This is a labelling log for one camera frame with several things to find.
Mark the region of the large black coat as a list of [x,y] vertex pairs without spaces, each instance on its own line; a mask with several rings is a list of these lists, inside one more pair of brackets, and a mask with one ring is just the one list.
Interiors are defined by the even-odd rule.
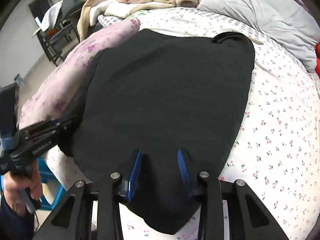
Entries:
[[173,235],[199,208],[177,164],[184,148],[218,177],[247,106],[255,49],[242,33],[174,37],[144,29],[89,63],[64,116],[81,123],[60,150],[91,181],[142,153],[128,208],[149,227]]

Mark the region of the blue plastic stool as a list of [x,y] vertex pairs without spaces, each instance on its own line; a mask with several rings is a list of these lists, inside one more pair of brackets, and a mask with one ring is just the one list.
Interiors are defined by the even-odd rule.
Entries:
[[25,189],[25,192],[20,191],[22,197],[26,199],[25,206],[29,213],[35,213],[37,210],[52,211],[66,192],[44,160],[39,158],[37,162],[43,186],[43,196],[37,202],[32,198],[28,200],[29,189]]

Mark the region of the pink floral rolled quilt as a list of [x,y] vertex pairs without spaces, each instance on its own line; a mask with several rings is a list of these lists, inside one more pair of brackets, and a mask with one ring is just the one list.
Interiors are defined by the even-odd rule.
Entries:
[[100,51],[126,41],[140,29],[140,20],[130,18],[96,31],[80,42],[45,79],[35,95],[22,107],[19,128],[59,118],[86,76],[89,65]]

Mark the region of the cherry print bed sheet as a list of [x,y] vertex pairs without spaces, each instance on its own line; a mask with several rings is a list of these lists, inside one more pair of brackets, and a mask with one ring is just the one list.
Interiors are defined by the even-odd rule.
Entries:
[[[139,31],[209,38],[238,32],[252,41],[255,63],[244,118],[217,178],[244,180],[287,239],[306,239],[319,217],[319,96],[303,64],[273,39],[218,13],[174,7],[141,10],[130,18],[140,20]],[[80,179],[91,181],[59,146],[44,159],[65,189]],[[126,239],[196,239],[199,202],[173,235],[149,227],[129,203],[120,210]]]

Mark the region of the red plush toy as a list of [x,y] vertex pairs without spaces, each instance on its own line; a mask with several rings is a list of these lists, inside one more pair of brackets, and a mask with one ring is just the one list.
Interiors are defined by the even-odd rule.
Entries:
[[320,43],[318,43],[315,47],[315,52],[317,56],[317,66],[315,68],[315,72],[318,76],[320,76]]

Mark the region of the grey white duvet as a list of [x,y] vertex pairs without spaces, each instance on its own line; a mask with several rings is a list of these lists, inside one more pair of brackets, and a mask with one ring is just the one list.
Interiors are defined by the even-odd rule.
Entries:
[[294,0],[201,0],[199,9],[251,26],[287,49],[308,72],[315,70],[319,26]]

